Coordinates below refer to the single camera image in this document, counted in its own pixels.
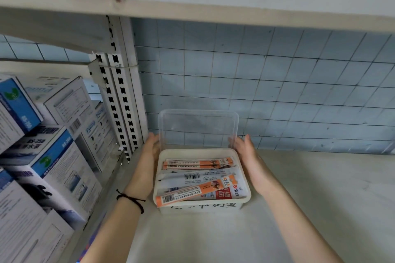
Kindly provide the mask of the black wrist band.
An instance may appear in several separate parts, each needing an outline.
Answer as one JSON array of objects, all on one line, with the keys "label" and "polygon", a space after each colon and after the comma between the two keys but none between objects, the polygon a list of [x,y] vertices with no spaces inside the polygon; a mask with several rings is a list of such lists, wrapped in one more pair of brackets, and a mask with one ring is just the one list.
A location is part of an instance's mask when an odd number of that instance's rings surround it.
[{"label": "black wrist band", "polygon": [[118,193],[116,200],[118,201],[121,198],[125,198],[130,200],[131,202],[133,202],[137,207],[139,207],[141,214],[143,214],[145,212],[143,205],[141,204],[141,202],[145,202],[146,200],[142,200],[142,199],[138,199],[132,196],[129,196],[123,192],[121,192],[120,190],[116,189],[116,192]]}]

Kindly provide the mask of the clear plastic box lid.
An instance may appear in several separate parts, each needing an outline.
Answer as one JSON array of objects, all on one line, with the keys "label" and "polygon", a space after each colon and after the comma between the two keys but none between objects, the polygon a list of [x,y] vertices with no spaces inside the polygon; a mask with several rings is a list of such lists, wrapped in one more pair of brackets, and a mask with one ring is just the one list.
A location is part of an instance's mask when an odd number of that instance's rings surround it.
[{"label": "clear plastic box lid", "polygon": [[239,115],[229,110],[162,110],[158,115],[160,149],[233,148]]}]

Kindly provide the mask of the white stick sachet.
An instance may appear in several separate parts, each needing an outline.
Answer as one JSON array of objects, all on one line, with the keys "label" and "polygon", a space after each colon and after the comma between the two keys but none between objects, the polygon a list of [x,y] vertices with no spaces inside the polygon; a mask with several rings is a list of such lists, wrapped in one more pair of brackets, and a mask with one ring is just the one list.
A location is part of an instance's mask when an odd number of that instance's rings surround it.
[{"label": "white stick sachet", "polygon": [[240,175],[238,167],[231,167],[217,170],[171,170],[161,172],[157,176],[158,181],[167,180],[170,178],[184,178],[185,180],[203,179],[209,176],[225,176],[225,175]]},{"label": "white stick sachet", "polygon": [[172,177],[169,179],[163,179],[158,182],[158,189],[157,189],[157,195],[163,195],[165,193],[175,191],[178,189],[182,189],[187,186],[196,186],[200,185],[209,181],[214,181],[216,179],[220,179],[223,176],[205,176],[203,178],[193,178],[192,176],[195,175],[187,175],[187,176],[182,176],[182,177]]}]

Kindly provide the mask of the white perforated shelf upright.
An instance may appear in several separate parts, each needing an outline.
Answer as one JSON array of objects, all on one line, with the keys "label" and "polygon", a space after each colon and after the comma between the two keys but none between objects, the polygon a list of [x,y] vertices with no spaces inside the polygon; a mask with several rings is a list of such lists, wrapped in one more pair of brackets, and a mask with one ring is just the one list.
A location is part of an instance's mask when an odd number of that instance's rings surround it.
[{"label": "white perforated shelf upright", "polygon": [[[100,65],[110,66],[108,57],[104,53],[93,53],[93,60],[100,59]],[[120,98],[115,83],[115,70],[100,68],[106,88],[100,88],[100,93],[103,98],[103,103],[106,107],[107,115],[111,120],[113,131],[116,135],[120,149],[125,153],[128,162],[131,160],[132,149],[129,140],[129,135],[126,129],[123,113],[121,110]]]},{"label": "white perforated shelf upright", "polygon": [[[108,54],[110,66],[138,65],[131,18],[108,16],[111,45],[114,52]],[[141,149],[148,136],[148,123],[142,94],[139,71],[119,70],[114,72],[132,153]]]}]

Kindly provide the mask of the cream shelf board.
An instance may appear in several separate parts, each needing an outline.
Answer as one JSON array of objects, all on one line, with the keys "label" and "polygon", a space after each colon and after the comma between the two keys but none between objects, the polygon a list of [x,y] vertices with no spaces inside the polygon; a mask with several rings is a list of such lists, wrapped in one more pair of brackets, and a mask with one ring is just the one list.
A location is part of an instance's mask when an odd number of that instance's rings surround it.
[{"label": "cream shelf board", "polygon": [[[260,155],[344,262],[395,263],[395,156]],[[144,204],[127,263],[292,263],[268,205],[161,214]]]}]

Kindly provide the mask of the long orange stick sachet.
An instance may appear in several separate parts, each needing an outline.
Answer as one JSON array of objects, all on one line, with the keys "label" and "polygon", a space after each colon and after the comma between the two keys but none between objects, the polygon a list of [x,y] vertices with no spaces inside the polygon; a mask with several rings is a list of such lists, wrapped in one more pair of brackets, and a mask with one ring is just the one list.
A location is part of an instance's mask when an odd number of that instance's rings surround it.
[{"label": "long orange stick sachet", "polygon": [[216,179],[214,181],[205,182],[195,186],[189,186],[165,193],[161,196],[156,196],[155,204],[158,208],[160,208],[169,204],[191,199],[195,196],[200,196],[228,188],[230,182],[228,181],[227,177],[225,177],[224,180],[225,181],[223,181],[223,179]]}]

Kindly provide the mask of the white red label packet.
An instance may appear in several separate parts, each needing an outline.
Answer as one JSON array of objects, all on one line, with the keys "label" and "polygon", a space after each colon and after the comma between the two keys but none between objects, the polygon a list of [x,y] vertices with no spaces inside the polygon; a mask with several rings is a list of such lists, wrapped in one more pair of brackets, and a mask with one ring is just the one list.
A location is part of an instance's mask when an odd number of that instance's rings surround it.
[{"label": "white red label packet", "polygon": [[244,185],[237,184],[208,194],[211,200],[243,199],[248,196]]}]

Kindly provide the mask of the person's right forearm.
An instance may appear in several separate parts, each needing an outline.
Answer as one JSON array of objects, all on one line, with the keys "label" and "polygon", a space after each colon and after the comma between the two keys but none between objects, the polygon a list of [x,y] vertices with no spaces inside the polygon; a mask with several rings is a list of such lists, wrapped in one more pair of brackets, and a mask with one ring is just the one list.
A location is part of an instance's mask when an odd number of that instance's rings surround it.
[{"label": "person's right forearm", "polygon": [[263,196],[294,263],[344,263],[283,186]]}]

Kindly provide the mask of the white plastic storage box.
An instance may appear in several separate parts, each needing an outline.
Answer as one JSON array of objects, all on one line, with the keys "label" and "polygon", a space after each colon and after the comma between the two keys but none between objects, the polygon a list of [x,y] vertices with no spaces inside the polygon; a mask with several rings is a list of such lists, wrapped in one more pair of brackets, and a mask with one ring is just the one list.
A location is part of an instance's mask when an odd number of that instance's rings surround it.
[{"label": "white plastic storage box", "polygon": [[243,168],[241,167],[241,163],[239,157],[235,150],[227,148],[227,149],[167,149],[163,150],[159,156],[158,170],[156,172],[155,185],[154,185],[154,193],[153,193],[153,201],[155,204],[155,198],[157,195],[158,189],[158,180],[157,176],[161,172],[171,171],[171,170],[162,170],[162,165],[165,160],[175,159],[175,160],[203,160],[203,159],[220,159],[230,157],[235,163],[234,167],[238,167],[240,169],[240,175],[225,175],[220,179],[225,177],[228,178],[230,182],[229,186],[241,184],[244,185],[248,196],[243,199],[230,199],[230,200],[211,200],[209,199],[208,194],[203,194],[200,196],[195,196],[191,199],[176,202],[173,204],[169,204],[167,206],[160,207],[159,210],[162,214],[175,214],[175,213],[201,213],[201,212],[227,212],[227,211],[235,211],[241,209],[243,205],[251,199],[251,189],[247,183],[246,176],[244,174]]}]

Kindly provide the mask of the white shelf bracket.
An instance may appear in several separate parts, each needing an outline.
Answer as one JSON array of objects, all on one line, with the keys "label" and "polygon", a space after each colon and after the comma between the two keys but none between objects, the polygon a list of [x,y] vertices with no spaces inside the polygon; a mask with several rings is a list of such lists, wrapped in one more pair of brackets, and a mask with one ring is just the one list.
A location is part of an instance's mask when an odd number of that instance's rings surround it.
[{"label": "white shelf bracket", "polygon": [[87,67],[88,67],[90,76],[92,78],[92,81],[94,83],[96,83],[99,87],[105,89],[106,84],[105,84],[105,81],[103,79],[102,72],[100,69],[101,68],[100,59],[96,58],[95,60],[91,61]]}]

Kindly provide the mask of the white shelf board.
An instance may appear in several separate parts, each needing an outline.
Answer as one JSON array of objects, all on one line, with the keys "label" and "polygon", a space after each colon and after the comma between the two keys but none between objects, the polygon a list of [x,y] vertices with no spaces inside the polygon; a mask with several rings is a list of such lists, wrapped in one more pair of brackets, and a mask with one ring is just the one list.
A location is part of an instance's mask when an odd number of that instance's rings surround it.
[{"label": "white shelf board", "polygon": [[0,0],[0,7],[84,14],[395,33],[395,17],[148,0]]},{"label": "white shelf board", "polygon": [[86,53],[115,53],[105,15],[0,7],[0,34]]}]

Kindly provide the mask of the stack of white blue cartons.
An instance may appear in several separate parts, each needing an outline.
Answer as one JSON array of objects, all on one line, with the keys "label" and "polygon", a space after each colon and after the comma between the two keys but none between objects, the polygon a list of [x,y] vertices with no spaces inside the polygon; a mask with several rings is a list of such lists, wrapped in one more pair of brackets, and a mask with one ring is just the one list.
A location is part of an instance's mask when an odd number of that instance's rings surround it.
[{"label": "stack of white blue cartons", "polygon": [[17,80],[43,121],[0,156],[0,164],[44,208],[73,230],[86,225],[102,192],[102,174],[116,138],[102,103],[81,76]]}]

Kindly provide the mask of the person's left forearm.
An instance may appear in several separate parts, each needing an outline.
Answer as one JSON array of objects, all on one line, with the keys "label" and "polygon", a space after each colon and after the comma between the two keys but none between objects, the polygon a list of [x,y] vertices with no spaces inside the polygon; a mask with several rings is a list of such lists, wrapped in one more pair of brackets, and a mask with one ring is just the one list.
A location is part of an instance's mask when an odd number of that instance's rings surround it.
[{"label": "person's left forearm", "polygon": [[81,263],[126,263],[140,216],[130,200],[116,201]]}]

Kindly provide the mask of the person's right hand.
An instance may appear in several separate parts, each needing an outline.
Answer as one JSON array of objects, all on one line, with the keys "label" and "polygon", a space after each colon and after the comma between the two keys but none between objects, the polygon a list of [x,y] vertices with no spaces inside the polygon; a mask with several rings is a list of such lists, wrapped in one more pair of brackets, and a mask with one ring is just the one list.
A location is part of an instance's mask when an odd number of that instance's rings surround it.
[{"label": "person's right hand", "polygon": [[254,189],[264,198],[278,195],[283,187],[259,156],[249,135],[243,139],[243,153],[238,154]]}]

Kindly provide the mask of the person's left hand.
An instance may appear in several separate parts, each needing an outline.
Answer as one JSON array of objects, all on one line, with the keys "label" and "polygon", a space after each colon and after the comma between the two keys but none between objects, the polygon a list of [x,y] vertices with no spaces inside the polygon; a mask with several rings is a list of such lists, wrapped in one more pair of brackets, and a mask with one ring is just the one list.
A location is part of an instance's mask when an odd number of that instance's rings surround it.
[{"label": "person's left hand", "polygon": [[131,180],[123,191],[125,194],[142,200],[147,199],[154,188],[158,157],[148,153],[146,141]]}]

